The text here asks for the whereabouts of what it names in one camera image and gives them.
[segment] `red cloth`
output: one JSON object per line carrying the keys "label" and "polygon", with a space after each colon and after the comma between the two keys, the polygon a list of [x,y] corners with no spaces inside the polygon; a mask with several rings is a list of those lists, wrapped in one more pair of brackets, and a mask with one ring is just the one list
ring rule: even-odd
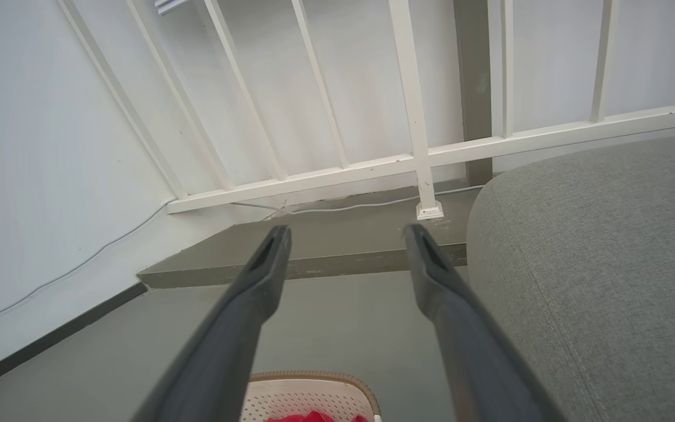
{"label": "red cloth", "polygon": [[[312,411],[306,417],[303,417],[300,414],[294,414],[284,419],[273,419],[272,417],[267,420],[267,422],[334,422],[331,417],[326,414],[319,413],[318,411]],[[357,415],[354,417],[353,422],[368,422],[365,417],[362,415]]]}

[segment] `gray sofa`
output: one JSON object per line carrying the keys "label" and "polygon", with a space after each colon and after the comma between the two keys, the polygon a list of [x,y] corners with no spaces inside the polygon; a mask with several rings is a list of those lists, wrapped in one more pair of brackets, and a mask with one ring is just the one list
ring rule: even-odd
{"label": "gray sofa", "polygon": [[480,192],[469,283],[569,420],[675,420],[675,138]]}

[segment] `basket rim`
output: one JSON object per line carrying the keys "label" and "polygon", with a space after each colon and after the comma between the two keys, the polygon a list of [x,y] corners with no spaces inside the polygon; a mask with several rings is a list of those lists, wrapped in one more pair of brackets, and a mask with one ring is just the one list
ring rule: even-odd
{"label": "basket rim", "polygon": [[269,372],[257,372],[252,374],[249,382],[259,382],[259,381],[273,381],[278,379],[313,379],[313,380],[323,380],[323,381],[335,381],[343,382],[345,384],[353,385],[353,387],[361,390],[362,393],[369,400],[369,405],[371,406],[371,411],[374,412],[374,415],[380,414],[380,403],[377,401],[374,393],[371,392],[371,389],[364,384],[363,381],[357,379],[354,376],[349,376],[348,374],[343,374],[341,372],[330,372],[330,371],[269,371]]}

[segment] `white metal railing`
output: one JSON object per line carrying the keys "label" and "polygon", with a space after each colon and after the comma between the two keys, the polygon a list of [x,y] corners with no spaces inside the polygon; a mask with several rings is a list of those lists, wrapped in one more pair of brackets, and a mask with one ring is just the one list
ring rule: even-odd
{"label": "white metal railing", "polygon": [[195,141],[201,150],[206,153],[207,165],[212,169],[222,189],[213,190],[195,195],[188,195],[179,177],[163,157],[161,150],[153,140],[147,127],[129,101],[128,96],[121,88],[110,65],[97,46],[96,41],[90,34],[80,12],[75,7],[73,0],[59,0],[62,10],[67,15],[70,24],[77,33],[80,42],[85,47],[91,61],[104,79],[114,98],[120,105],[124,115],[131,123],[142,144],[147,148],[153,161],[155,161],[161,173],[177,197],[177,200],[167,205],[169,213],[180,213],[191,209],[215,206],[224,203],[252,200],[281,195],[298,190],[314,189],[329,185],[337,185],[346,182],[373,179],[376,177],[390,176],[393,174],[415,171],[418,179],[418,191],[420,192],[420,204],[418,204],[418,218],[432,219],[442,216],[439,202],[434,198],[434,184],[431,176],[431,168],[434,166],[463,163],[481,158],[490,158],[498,155],[508,155],[517,152],[526,152],[535,149],[559,147],[578,142],[594,141],[629,134],[638,134],[649,131],[675,128],[675,106],[661,107],[653,110],[643,110],[621,115],[605,116],[605,78],[608,62],[611,59],[611,43],[615,26],[616,8],[613,0],[604,0],[601,32],[598,46],[598,63],[595,72],[595,88],[593,91],[592,110],[590,120],[586,122],[568,123],[547,128],[539,128],[530,131],[514,132],[514,34],[513,34],[513,0],[501,0],[501,27],[502,27],[502,65],[503,65],[503,98],[502,115],[503,128],[501,137],[488,137],[476,139],[476,141],[458,142],[457,144],[442,147],[429,148],[426,123],[424,120],[423,103],[421,101],[421,84],[418,79],[418,62],[415,56],[413,42],[413,28],[410,19],[409,0],[388,0],[396,40],[397,61],[400,67],[401,82],[405,98],[405,112],[407,112],[410,126],[410,139],[412,155],[401,154],[376,160],[349,163],[343,140],[340,136],[338,122],[332,110],[329,93],[327,91],[322,73],[319,70],[319,61],[314,51],[309,25],[302,0],[292,0],[295,15],[300,27],[306,46],[311,69],[313,70],[319,94],[322,98],[325,111],[329,117],[330,129],[340,158],[339,168],[328,168],[309,173],[301,173],[289,176],[281,163],[270,131],[262,118],[262,113],[257,102],[254,101],[246,81],[241,74],[238,65],[236,46],[231,38],[228,26],[223,19],[217,0],[204,0],[207,10],[217,30],[217,34],[225,49],[226,55],[236,75],[238,85],[244,94],[244,99],[254,117],[257,131],[262,142],[262,151],[266,154],[270,174],[273,179],[262,182],[248,183],[245,185],[233,185],[230,175],[222,165],[220,157],[215,152],[210,141],[210,135],[204,130],[199,117],[192,107],[179,78],[173,70],[171,63],[163,51],[161,43],[152,34],[149,26],[144,21],[142,13],[137,10],[137,2],[140,0],[126,0],[132,11],[137,26],[142,32],[143,38],[152,51],[158,66],[163,73],[166,82],[174,93],[190,127],[195,131]]}

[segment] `wall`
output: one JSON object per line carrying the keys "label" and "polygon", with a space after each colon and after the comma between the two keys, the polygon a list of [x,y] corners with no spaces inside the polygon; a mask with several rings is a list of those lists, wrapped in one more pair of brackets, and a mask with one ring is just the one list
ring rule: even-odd
{"label": "wall", "polygon": [[[614,2],[607,115],[675,105],[675,1]],[[500,2],[489,0],[493,134],[502,127]],[[603,0],[514,2],[514,130],[589,119]],[[495,173],[582,149],[675,135],[675,129],[495,157]]]}
{"label": "wall", "polygon": [[[265,179],[220,41],[197,5],[161,18],[143,2],[238,183]],[[124,2],[77,0],[116,76],[191,192],[215,189],[191,130]],[[290,173],[334,166],[326,119],[287,1],[221,2]],[[306,2],[351,160],[409,152],[384,0]],[[452,2],[412,2],[429,141],[461,139]],[[462,165],[437,171],[464,176]],[[412,173],[298,192],[284,204],[412,185]],[[56,0],[0,0],[0,309],[80,264],[172,198]],[[159,214],[58,283],[0,314],[0,360],[136,282],[134,273],[261,209]]]}

